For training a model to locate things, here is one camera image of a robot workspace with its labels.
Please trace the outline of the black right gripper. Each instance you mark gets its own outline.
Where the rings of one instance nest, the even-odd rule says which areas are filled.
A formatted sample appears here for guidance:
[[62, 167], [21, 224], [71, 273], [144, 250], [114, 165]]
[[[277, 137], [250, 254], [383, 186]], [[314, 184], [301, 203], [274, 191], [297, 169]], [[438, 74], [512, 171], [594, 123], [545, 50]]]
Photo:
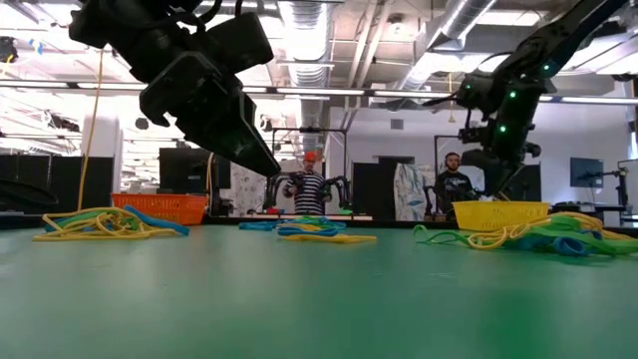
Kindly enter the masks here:
[[462, 164], [484, 170], [497, 168], [490, 180], [490, 191], [494, 197], [508, 187], [520, 172], [520, 164], [527, 153], [534, 157], [540, 154], [537, 145], [528, 149], [528, 132], [540, 98], [539, 92], [507, 92], [494, 118], [487, 117], [484, 127], [461, 130], [464, 144], [478, 143], [479, 149], [465, 151]]

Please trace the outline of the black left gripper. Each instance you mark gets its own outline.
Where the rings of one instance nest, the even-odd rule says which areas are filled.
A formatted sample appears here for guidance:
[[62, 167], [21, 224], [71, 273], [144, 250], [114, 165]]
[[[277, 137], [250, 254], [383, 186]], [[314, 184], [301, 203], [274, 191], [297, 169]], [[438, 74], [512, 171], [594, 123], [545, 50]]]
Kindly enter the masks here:
[[154, 124], [176, 117], [184, 138], [265, 177], [280, 165], [254, 126], [256, 106], [239, 82], [199, 52], [183, 52], [140, 93], [140, 108]]

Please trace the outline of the orange plastic basket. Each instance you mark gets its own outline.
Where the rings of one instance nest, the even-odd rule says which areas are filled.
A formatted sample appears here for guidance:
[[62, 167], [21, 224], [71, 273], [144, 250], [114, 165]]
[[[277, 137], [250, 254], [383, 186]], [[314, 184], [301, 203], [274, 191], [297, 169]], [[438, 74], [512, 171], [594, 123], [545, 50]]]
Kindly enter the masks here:
[[200, 224], [207, 205], [205, 196], [189, 194], [113, 193], [112, 200], [117, 207], [128, 205], [145, 215], [181, 225]]

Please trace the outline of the tangled green rubber bands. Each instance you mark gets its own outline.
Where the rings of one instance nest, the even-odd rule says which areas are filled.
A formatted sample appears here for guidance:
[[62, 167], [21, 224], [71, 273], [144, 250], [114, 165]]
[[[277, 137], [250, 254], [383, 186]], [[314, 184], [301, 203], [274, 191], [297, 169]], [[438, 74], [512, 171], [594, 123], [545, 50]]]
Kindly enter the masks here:
[[116, 208], [50, 214], [49, 219], [48, 231], [69, 229], [71, 231], [115, 233], [122, 230], [139, 229], [139, 220], [135, 215], [124, 213]]
[[638, 238], [606, 230], [601, 220], [576, 212], [555, 213], [492, 232], [473, 233], [468, 243], [481, 250], [509, 248], [571, 257], [638, 253]]

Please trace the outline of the yellow plastic basket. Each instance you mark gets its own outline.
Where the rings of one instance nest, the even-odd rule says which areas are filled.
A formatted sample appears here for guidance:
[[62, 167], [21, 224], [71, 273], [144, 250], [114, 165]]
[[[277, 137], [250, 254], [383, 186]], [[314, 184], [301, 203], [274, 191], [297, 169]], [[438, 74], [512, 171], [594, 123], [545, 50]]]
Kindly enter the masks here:
[[494, 231], [547, 216], [550, 204], [541, 201], [456, 201], [453, 203], [459, 229]]

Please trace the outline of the person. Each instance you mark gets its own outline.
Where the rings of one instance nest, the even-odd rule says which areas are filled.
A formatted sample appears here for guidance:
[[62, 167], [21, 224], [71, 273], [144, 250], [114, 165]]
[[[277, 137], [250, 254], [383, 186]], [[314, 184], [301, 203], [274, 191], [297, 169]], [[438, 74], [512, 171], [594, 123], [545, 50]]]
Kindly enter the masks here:
[[322, 190], [325, 179], [314, 170], [318, 160], [316, 152], [307, 152], [302, 170], [294, 173], [283, 188], [284, 196], [293, 199], [296, 214], [325, 213], [326, 196]]
[[436, 177], [435, 193], [438, 209], [446, 216], [453, 215], [454, 202], [479, 199], [479, 194], [475, 191], [470, 178], [459, 171], [460, 165], [461, 156], [457, 153], [448, 153], [445, 156], [445, 169]]

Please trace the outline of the white patterned backdrop sheet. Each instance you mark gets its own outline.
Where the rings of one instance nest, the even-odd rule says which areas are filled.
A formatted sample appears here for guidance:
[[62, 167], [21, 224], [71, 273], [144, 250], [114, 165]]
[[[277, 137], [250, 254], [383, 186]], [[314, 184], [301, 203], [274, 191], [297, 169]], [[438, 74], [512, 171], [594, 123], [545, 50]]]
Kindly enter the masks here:
[[397, 164], [393, 179], [395, 219], [424, 221], [436, 212], [435, 170], [428, 165]]
[[244, 217], [250, 211], [261, 211], [265, 199], [267, 178], [232, 163], [230, 179], [233, 215]]

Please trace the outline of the black screen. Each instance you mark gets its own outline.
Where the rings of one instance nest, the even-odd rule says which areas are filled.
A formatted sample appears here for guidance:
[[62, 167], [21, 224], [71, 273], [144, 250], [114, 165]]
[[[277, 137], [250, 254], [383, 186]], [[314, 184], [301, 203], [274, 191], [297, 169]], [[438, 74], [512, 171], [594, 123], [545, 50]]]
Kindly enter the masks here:
[[205, 149], [161, 148], [159, 188], [173, 194], [206, 194], [206, 175], [218, 188], [230, 188], [231, 162]]

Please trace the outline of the long LED light bar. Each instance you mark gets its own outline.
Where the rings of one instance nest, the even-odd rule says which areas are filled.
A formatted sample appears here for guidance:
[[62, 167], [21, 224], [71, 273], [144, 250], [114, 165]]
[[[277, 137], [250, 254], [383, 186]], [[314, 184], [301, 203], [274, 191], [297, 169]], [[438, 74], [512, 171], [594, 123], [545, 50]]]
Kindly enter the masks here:
[[[15, 88], [58, 92], [79, 92], [97, 90], [98, 83], [90, 82], [57, 82], [33, 80], [0, 80], [0, 88]], [[434, 100], [450, 97], [449, 93], [412, 92], [374, 89], [339, 89], [339, 88], [298, 88], [298, 87], [264, 87], [245, 86], [243, 91], [258, 96], [317, 96], [317, 97], [368, 97], [387, 99]], [[541, 96], [541, 103], [601, 105], [601, 106], [638, 106], [638, 98], [612, 98], [587, 96]]]

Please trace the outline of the black partition panel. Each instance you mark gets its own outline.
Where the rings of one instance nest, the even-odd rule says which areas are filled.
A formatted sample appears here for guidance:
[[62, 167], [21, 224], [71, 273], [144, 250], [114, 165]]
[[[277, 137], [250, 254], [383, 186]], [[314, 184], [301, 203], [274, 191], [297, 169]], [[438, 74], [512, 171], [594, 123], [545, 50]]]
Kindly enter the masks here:
[[59, 203], [46, 212], [109, 206], [114, 160], [91, 157], [86, 171], [83, 163], [82, 157], [0, 155], [0, 179], [26, 182], [54, 194]]

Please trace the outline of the green table mat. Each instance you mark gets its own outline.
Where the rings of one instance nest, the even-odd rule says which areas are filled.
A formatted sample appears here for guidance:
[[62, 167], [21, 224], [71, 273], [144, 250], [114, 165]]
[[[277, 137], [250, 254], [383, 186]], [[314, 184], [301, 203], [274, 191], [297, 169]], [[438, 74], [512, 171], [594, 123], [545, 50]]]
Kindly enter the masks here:
[[638, 258], [0, 231], [0, 359], [638, 359]]

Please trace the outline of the black curved object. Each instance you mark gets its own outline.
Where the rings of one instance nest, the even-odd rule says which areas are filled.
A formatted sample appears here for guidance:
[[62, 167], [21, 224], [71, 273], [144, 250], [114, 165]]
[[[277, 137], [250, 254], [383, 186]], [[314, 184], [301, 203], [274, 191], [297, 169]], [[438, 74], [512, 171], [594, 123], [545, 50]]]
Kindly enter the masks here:
[[0, 179], [0, 211], [39, 214], [58, 203], [58, 198], [46, 189], [26, 182]]

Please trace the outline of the grey wall monitor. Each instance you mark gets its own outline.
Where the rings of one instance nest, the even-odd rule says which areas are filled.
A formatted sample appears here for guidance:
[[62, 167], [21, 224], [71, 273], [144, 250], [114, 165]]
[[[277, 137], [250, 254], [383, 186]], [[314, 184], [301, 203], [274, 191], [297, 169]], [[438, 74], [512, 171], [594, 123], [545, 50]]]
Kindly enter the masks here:
[[571, 158], [569, 168], [571, 187], [604, 187], [603, 160]]

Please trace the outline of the silver ventilation duct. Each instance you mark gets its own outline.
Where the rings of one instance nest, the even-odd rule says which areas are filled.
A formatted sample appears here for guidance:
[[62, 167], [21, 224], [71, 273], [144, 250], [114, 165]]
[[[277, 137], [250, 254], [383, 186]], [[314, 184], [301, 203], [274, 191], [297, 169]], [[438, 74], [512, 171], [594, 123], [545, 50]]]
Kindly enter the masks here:
[[[318, 1], [277, 1], [284, 23], [285, 51], [293, 63], [288, 67], [291, 86], [299, 88], [325, 88], [329, 69], [329, 35], [333, 5]], [[324, 103], [319, 95], [299, 95], [300, 107], [296, 114], [300, 128], [321, 128]], [[323, 148], [321, 133], [299, 133], [304, 151]]]
[[448, 0], [445, 12], [427, 22], [418, 33], [415, 42], [415, 64], [407, 75], [399, 80], [395, 90], [420, 90], [427, 80], [443, 67], [436, 50], [461, 51], [466, 37], [497, 0]]

